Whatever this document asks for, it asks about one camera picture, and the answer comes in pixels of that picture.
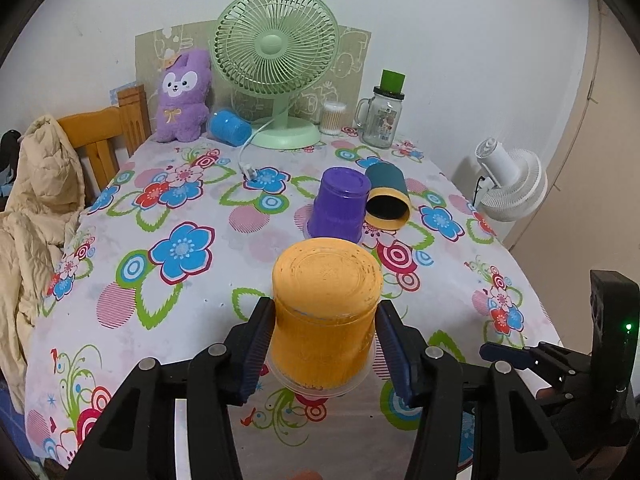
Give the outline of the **orange plastic cup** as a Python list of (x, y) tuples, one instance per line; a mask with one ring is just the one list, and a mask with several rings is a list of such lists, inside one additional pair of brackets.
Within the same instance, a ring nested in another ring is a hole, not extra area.
[(274, 368), (311, 394), (345, 388), (368, 362), (382, 289), (380, 264), (348, 240), (285, 249), (272, 269)]

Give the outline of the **teal yellow-rimmed cup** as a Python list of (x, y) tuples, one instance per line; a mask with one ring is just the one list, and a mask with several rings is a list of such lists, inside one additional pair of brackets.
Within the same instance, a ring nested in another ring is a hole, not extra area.
[(409, 220), (411, 202), (402, 171), (390, 162), (378, 162), (366, 170), (371, 189), (364, 220), (379, 230), (397, 231)]

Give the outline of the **purple plastic cup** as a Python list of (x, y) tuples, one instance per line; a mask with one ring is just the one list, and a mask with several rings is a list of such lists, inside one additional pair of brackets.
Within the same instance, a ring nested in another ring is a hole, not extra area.
[(323, 174), (314, 199), (307, 232), (310, 237), (334, 237), (357, 244), (361, 238), (369, 178), (347, 167), (331, 167)]

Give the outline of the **blue plastic cup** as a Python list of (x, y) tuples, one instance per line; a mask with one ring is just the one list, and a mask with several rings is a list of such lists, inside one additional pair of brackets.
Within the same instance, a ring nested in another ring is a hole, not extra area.
[(237, 148), (243, 145), (252, 135), (249, 122), (232, 112), (232, 110), (216, 110), (209, 118), (208, 133), (219, 142)]

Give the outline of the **white standing fan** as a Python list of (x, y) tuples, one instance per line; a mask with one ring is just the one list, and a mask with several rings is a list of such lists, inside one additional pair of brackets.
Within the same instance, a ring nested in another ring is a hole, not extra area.
[(472, 204), (492, 220), (517, 222), (541, 205), (548, 190), (544, 165), (532, 151), (507, 150), (495, 138), (477, 145), (475, 158), (482, 168)]

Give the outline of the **floral tablecloth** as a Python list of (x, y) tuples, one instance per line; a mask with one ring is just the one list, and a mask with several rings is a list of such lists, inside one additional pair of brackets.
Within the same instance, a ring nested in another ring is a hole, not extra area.
[(30, 338), (25, 430), (68, 465), (141, 359), (192, 358), (271, 292), (280, 253), (305, 237), (324, 170), (378, 162), (406, 179), (411, 216), (366, 226), (383, 295), (429, 344), (467, 363), (480, 346), (558, 342), (536, 292), (491, 226), (413, 142), (370, 148), (344, 131), (293, 151), (211, 140), (142, 144), (81, 217), (44, 286)]

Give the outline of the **beige quilted jacket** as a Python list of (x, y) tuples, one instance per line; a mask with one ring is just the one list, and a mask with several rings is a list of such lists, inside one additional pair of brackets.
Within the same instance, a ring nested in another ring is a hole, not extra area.
[(43, 115), (22, 136), (16, 178), (1, 213), (1, 373), (19, 413), (38, 308), (84, 207), (78, 155), (58, 121)]

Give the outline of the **wooden chair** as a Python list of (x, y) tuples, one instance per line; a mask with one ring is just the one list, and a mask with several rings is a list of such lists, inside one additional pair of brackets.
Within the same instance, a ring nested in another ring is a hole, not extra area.
[(89, 206), (118, 173), (114, 141), (123, 138), (131, 156), (151, 135), (144, 85), (117, 92), (116, 106), (62, 117), (58, 123), (72, 147), (88, 157), (90, 170), (84, 171), (84, 178), (85, 204)]

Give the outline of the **glass jar green lid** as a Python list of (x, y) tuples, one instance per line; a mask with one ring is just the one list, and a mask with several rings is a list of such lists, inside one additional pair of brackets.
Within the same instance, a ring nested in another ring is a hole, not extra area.
[(405, 99), (405, 78), (402, 73), (383, 70), (372, 96), (358, 102), (354, 124), (365, 144), (375, 148), (392, 146)]

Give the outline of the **purple plush toy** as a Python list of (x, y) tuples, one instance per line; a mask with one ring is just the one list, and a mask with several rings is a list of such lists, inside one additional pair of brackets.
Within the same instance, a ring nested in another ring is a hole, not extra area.
[(177, 54), (163, 71), (155, 113), (156, 142), (193, 142), (201, 136), (208, 107), (206, 99), (213, 73), (207, 50)]

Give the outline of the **cotton swab container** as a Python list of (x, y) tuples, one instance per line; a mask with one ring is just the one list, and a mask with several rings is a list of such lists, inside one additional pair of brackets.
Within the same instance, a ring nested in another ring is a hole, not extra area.
[(319, 130), (323, 134), (334, 136), (339, 134), (344, 127), (347, 105), (342, 102), (326, 101), (322, 104), (320, 113)]

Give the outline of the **patterned beige board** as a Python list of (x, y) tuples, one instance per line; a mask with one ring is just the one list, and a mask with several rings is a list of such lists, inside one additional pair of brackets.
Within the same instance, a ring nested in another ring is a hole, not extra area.
[[(215, 20), (202, 21), (165, 27), (136, 37), (136, 81), (144, 85), (151, 118), (155, 117), (160, 73), (165, 63), (187, 50), (213, 50), (216, 28)], [(332, 67), (315, 84), (300, 92), (298, 100), (290, 109), (291, 115), (318, 122), (325, 102), (346, 104), (348, 114), (355, 111), (371, 34), (366, 30), (340, 26), (338, 36), (340, 41)], [(268, 117), (272, 112), (270, 100), (258, 99), (236, 90), (218, 74), (213, 78), (207, 105), (211, 110), (231, 108), (249, 122)]]

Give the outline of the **green desk fan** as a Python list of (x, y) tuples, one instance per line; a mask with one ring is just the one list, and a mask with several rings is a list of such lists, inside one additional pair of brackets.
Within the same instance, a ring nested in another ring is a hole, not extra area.
[(319, 142), (318, 127), (290, 109), (336, 58), (338, 25), (322, 0), (233, 0), (219, 15), (213, 47), (220, 76), (272, 102), (271, 116), (254, 122), (254, 145), (297, 150)]

